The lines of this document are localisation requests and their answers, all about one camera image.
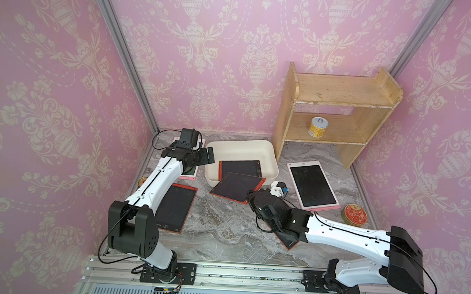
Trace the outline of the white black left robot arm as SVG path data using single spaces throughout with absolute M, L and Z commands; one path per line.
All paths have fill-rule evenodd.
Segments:
M 178 140 L 162 149 L 147 180 L 125 201 L 114 201 L 108 210 L 108 233 L 101 245 L 139 258 L 149 273 L 162 282 L 177 275 L 176 252 L 159 241 L 156 212 L 172 184 L 188 169 L 213 164 L 212 148 L 204 148 L 195 129 L 182 129 Z

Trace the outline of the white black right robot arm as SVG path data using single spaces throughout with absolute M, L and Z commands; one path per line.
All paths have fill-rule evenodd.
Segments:
M 284 197 L 281 183 L 250 191 L 247 203 L 268 233 L 289 243 L 314 243 L 337 247 L 359 259 L 330 260 L 321 275 L 324 288 L 347 294 L 359 285 L 390 285 L 407 294 L 425 294 L 423 252 L 408 232 L 397 226 L 389 231 L 362 229 L 326 219 L 295 207 Z

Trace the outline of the pink writing tablet rainbow screen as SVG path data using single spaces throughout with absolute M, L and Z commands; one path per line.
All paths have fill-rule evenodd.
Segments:
M 174 141 L 179 140 L 179 136 L 175 136 L 173 138 Z M 193 147 L 194 150 L 197 150 L 200 148 L 200 140 L 198 140 L 198 143 L 196 144 L 195 147 Z M 198 174 L 199 166 L 195 166 L 192 169 L 187 168 L 184 170 L 184 173 L 179 177 L 181 180 L 190 180 L 190 181 L 195 181 L 197 179 L 197 174 Z

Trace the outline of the red black Newsmy tablet top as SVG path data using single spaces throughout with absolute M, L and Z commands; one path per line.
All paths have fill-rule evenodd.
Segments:
M 155 214 L 157 227 L 180 234 L 183 230 L 198 189 L 173 184 L 166 192 Z

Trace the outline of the red black newsmy tablet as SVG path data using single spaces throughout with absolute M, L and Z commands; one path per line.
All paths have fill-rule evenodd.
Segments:
M 198 189 L 173 184 L 166 192 L 155 214 L 157 227 L 180 234 L 183 230 Z
M 298 239 L 295 239 L 294 237 L 287 235 L 285 233 L 277 231 L 275 232 L 275 235 L 280 240 L 280 242 L 284 245 L 287 251 L 290 251 L 293 247 L 295 247 L 299 243 Z

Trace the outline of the pink writing tablet dark screen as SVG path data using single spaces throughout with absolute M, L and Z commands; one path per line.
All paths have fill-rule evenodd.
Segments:
M 336 194 L 319 161 L 288 163 L 287 168 L 301 209 L 315 212 L 340 208 Z

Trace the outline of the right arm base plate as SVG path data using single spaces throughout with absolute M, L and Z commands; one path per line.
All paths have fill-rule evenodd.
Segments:
M 325 272 L 316 270 L 302 271 L 301 284 L 306 292 L 328 294 L 360 294 L 358 285 L 346 287 L 335 279 L 327 279 Z

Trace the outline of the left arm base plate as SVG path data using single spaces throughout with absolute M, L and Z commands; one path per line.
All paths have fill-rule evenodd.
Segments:
M 193 286 L 196 274 L 197 264 L 178 262 L 172 263 L 168 269 L 144 266 L 139 280 L 142 283 L 181 284 Z

